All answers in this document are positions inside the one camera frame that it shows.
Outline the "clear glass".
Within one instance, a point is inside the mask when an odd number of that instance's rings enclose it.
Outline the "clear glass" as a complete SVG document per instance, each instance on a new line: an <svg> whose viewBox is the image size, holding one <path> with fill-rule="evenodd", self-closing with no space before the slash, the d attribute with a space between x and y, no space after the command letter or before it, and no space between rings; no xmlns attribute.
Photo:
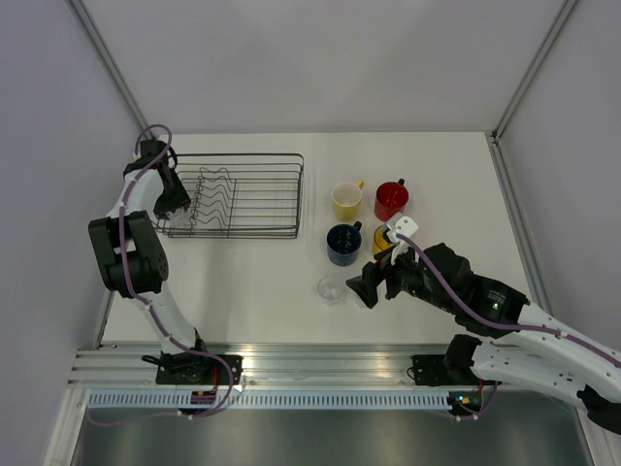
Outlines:
<svg viewBox="0 0 621 466"><path fill-rule="evenodd" d="M168 213L168 226L172 229L186 229L191 227L190 212L179 209Z"/></svg>
<svg viewBox="0 0 621 466"><path fill-rule="evenodd" d="M369 310L369 307L365 300L359 296L355 291L352 292L353 299L358 307L364 310Z"/></svg>
<svg viewBox="0 0 621 466"><path fill-rule="evenodd" d="M317 284L317 293L326 306L340 305L346 296L343 280L334 276L320 279Z"/></svg>

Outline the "bright yellow mug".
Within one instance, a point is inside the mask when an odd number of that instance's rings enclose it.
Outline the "bright yellow mug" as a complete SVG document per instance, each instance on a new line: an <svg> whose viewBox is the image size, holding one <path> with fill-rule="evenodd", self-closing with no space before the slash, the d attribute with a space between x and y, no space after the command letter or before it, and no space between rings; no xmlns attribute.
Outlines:
<svg viewBox="0 0 621 466"><path fill-rule="evenodd" d="M387 232L389 231L388 226L383 223L381 224L374 232L373 242L372 242L372 255L376 256L377 254L384 252L386 250L390 250L394 247L394 244L388 239Z"/></svg>

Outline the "navy blue mug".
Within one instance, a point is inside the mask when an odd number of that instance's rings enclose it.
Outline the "navy blue mug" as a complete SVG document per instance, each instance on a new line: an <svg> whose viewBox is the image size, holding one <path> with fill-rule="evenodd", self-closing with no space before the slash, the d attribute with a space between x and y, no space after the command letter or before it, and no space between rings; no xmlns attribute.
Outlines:
<svg viewBox="0 0 621 466"><path fill-rule="evenodd" d="M341 267L355 262L362 246L362 223L337 224L326 235L327 254L329 260Z"/></svg>

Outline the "red mug black handle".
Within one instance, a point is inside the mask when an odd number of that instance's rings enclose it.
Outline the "red mug black handle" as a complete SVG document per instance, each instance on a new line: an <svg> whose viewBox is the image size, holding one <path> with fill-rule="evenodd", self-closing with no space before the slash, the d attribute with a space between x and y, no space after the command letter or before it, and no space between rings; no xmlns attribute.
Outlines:
<svg viewBox="0 0 621 466"><path fill-rule="evenodd" d="M383 183L377 188L374 212L378 219L386 221L404 211L409 201L409 191L405 183L404 179L398 179L396 182Z"/></svg>

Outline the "pale yellow mug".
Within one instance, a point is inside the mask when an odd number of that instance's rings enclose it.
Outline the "pale yellow mug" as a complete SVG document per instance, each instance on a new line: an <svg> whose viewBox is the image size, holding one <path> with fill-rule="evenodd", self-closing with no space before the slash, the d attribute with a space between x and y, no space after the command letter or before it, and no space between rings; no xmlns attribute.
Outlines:
<svg viewBox="0 0 621 466"><path fill-rule="evenodd" d="M337 220L352 222L357 218L363 198L364 182L343 182L334 186L331 194L332 209Z"/></svg>

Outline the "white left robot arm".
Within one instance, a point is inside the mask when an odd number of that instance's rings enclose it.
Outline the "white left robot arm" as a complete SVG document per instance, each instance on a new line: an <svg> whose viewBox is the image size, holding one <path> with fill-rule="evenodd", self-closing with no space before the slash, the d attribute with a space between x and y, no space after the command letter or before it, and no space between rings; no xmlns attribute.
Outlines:
<svg viewBox="0 0 621 466"><path fill-rule="evenodd" d="M164 354L185 353L178 372L200 384L212 362L196 328L183 316L168 286L169 262L155 229L159 220L187 213L190 197L176 172L177 156L156 139L137 144L123 171L124 186L106 216L88 224L88 235L105 287L130 301L147 319Z"/></svg>

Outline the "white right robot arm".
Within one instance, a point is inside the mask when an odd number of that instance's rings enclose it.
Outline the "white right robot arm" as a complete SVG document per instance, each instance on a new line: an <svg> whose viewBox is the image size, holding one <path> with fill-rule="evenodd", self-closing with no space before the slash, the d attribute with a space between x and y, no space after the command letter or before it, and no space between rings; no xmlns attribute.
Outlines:
<svg viewBox="0 0 621 466"><path fill-rule="evenodd" d="M523 293L475 274L446 244L376 255L347 287L369 309L400 293L453 315L465 333L444 354L416 356L419 385L509 383L585 412L596 425L620 431L620 353L570 329Z"/></svg>

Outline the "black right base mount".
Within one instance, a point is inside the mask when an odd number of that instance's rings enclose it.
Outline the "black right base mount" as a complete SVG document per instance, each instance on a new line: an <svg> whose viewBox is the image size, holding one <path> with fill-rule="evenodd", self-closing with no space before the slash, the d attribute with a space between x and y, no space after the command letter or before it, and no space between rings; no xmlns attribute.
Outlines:
<svg viewBox="0 0 621 466"><path fill-rule="evenodd" d="M417 386L477 385L473 375L450 374L441 354L416 354L411 357L407 375Z"/></svg>

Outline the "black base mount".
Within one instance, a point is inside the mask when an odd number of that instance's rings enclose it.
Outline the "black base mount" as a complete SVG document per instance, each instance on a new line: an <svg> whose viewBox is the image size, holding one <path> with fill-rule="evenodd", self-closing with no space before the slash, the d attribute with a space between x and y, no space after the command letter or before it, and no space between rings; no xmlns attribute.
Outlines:
<svg viewBox="0 0 621 466"><path fill-rule="evenodd" d="M477 385L473 375L450 374L441 354L416 354L411 357L407 375L417 386Z"/></svg>
<svg viewBox="0 0 621 466"><path fill-rule="evenodd" d="M226 385L237 384L243 372L243 357L239 354L218 354L231 369L229 376L224 364L210 357L185 351L177 354L161 352L159 356L143 355L141 360L157 367L156 383L168 385Z"/></svg>

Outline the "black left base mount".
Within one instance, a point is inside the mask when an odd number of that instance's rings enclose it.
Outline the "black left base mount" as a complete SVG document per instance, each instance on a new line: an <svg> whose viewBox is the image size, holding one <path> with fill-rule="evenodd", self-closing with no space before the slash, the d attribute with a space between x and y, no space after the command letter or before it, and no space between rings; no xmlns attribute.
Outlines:
<svg viewBox="0 0 621 466"><path fill-rule="evenodd" d="M210 357L185 351L177 354L161 352L159 356L143 355L141 360L157 367L156 383L168 385L226 385L237 384L243 372L243 357L239 354L218 354L231 369L229 376L224 364Z"/></svg>

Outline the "aluminium front rail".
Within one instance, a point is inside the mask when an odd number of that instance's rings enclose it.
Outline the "aluminium front rail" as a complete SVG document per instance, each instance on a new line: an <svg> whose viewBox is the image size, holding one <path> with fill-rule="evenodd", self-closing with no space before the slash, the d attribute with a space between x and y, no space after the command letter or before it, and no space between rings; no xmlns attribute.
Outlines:
<svg viewBox="0 0 621 466"><path fill-rule="evenodd" d="M218 354L243 358L242 387L257 390L407 390L406 370L417 354L444 354L446 345L213 344ZM80 350L68 385L72 388L156 387L157 356L147 342L105 343Z"/></svg>

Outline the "aluminium frame rail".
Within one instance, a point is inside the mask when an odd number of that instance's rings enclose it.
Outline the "aluminium frame rail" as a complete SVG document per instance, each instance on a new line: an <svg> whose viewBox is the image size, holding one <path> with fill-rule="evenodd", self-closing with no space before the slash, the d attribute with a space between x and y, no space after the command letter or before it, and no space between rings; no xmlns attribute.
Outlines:
<svg viewBox="0 0 621 466"><path fill-rule="evenodd" d="M148 126L147 118L142 111L134 93L125 80L104 35L96 24L94 16L82 0L66 0L65 4L76 20L79 29L90 44L97 59L101 63L109 81L113 85L117 95L125 109L131 116L135 126L143 130Z"/></svg>

